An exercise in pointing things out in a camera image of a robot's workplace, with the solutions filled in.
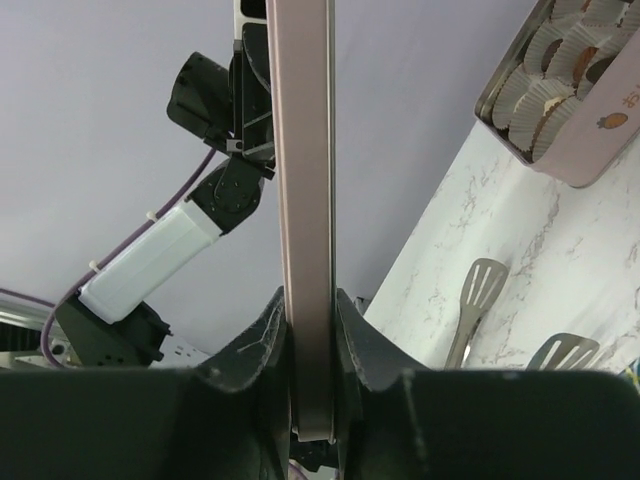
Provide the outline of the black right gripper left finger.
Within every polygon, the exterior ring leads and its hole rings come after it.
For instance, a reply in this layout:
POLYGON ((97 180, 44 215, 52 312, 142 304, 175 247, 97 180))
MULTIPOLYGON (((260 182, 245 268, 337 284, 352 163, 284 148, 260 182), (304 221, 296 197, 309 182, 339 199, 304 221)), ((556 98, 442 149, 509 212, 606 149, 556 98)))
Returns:
POLYGON ((1 377, 5 479, 283 479, 284 295, 191 368, 30 369, 1 377))

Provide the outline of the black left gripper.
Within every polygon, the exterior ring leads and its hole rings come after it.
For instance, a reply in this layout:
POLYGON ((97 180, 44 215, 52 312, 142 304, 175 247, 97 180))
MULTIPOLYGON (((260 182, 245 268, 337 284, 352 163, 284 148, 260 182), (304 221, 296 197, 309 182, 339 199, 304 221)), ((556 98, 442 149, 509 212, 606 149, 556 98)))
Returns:
POLYGON ((176 77, 167 115, 206 145, 241 157, 272 179, 276 159, 267 26, 241 27, 228 67, 192 53, 176 77))

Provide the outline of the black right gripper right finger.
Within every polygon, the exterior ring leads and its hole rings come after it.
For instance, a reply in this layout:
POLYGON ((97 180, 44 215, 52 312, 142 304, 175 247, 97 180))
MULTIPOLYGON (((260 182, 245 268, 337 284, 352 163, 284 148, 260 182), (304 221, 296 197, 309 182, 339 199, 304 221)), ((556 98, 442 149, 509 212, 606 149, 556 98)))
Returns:
POLYGON ((345 479, 635 479, 639 397, 593 371, 434 371, 337 295, 345 479))

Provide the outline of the pink box lid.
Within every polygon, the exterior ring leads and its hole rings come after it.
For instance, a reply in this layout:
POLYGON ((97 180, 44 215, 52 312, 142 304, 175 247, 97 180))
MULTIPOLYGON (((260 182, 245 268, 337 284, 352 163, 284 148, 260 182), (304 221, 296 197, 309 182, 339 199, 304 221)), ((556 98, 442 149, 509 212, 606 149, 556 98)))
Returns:
POLYGON ((335 8, 267 4, 284 269, 293 340, 293 422, 302 441, 333 436, 335 8))

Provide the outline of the metal serving tongs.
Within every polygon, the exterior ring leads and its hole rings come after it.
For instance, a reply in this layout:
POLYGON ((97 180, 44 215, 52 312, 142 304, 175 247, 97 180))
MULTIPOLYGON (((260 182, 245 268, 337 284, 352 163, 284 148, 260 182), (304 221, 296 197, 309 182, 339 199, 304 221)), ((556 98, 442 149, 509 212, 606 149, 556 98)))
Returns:
MULTIPOLYGON (((464 365, 478 327, 497 301, 508 275, 508 267, 497 260, 478 258, 472 263, 459 296, 458 322, 444 369, 460 369, 464 365)), ((536 350, 526 369, 584 369, 595 359, 599 350, 600 344, 593 339, 566 332, 557 333, 536 350)))

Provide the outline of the white oval chocolate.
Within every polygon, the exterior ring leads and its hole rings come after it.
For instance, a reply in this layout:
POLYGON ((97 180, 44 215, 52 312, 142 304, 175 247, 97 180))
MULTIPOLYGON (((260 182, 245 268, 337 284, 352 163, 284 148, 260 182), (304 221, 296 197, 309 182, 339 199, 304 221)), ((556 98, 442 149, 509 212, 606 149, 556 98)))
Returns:
POLYGON ((565 101, 566 98, 563 96, 556 96, 549 100, 546 100, 543 105, 543 116, 547 116, 554 108, 557 107, 558 104, 565 101))

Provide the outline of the brown chocolate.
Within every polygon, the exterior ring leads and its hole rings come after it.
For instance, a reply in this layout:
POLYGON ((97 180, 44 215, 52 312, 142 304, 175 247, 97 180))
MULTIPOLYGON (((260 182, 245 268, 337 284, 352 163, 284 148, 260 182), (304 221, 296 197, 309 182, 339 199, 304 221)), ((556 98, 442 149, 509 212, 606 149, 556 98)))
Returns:
POLYGON ((562 43, 562 39, 558 38, 552 41, 543 52, 541 62, 540 62, 540 68, 542 72, 546 72, 548 70, 551 60, 556 54, 556 51, 560 47, 561 43, 562 43))
POLYGON ((572 79, 574 83, 580 82, 585 70, 598 50, 598 47, 588 46, 578 55, 572 70, 572 79))

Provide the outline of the dark chocolate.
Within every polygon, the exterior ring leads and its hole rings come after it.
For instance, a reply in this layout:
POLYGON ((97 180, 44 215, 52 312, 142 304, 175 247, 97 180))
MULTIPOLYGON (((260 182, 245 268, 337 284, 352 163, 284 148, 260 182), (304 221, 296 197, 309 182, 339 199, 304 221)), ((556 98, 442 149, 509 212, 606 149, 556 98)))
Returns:
POLYGON ((593 63, 585 73, 585 79, 591 84, 596 84, 604 72, 609 68, 611 63, 616 59, 615 55, 602 58, 593 63))

